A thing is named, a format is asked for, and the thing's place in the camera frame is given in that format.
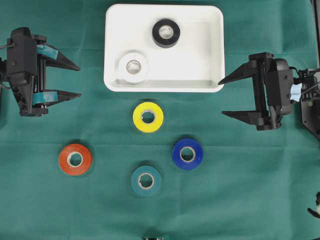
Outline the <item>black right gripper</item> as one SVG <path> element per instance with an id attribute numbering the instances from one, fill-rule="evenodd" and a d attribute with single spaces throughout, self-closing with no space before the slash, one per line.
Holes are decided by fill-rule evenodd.
<path id="1" fill-rule="evenodd" d="M 276 130 L 281 127 L 283 115 L 277 115 L 275 108 L 269 106 L 267 100 L 266 80 L 272 60 L 274 55 L 268 52 L 250 55 L 248 62 L 218 82 L 218 85 L 224 85 L 252 77 L 255 110 L 222 111 L 223 115 L 255 125 L 259 131 Z"/>

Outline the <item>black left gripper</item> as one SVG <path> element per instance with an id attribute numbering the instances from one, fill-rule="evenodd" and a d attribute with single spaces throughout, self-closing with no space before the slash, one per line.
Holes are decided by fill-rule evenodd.
<path id="1" fill-rule="evenodd" d="M 42 35 L 23 35 L 16 38 L 22 47 L 23 70 L 14 74 L 14 97 L 22 117 L 40 117 L 48 113 L 47 107 L 79 98 L 81 93 L 45 89 L 46 65 L 73 71 L 81 68 L 54 46 L 46 44 Z"/>

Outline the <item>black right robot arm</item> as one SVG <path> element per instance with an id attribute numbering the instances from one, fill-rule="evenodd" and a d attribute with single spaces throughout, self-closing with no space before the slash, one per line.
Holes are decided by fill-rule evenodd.
<path id="1" fill-rule="evenodd" d="M 320 137 L 320 70 L 297 70 L 283 58 L 262 52 L 249 55 L 248 62 L 223 78 L 219 84 L 252 78 L 255 110 L 223 111 L 222 114 L 254 125 L 258 131 L 276 130 L 282 118 L 300 103 L 301 122 Z"/>

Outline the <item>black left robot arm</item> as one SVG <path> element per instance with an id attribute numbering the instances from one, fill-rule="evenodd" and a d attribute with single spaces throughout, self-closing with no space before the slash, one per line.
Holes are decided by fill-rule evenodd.
<path id="1" fill-rule="evenodd" d="M 0 86 L 11 90 L 22 117 L 41 117 L 50 106 L 70 101 L 80 93 L 47 89 L 47 67 L 80 68 L 48 44 L 44 36 L 16 35 L 7 40 L 7 59 L 0 61 Z"/>

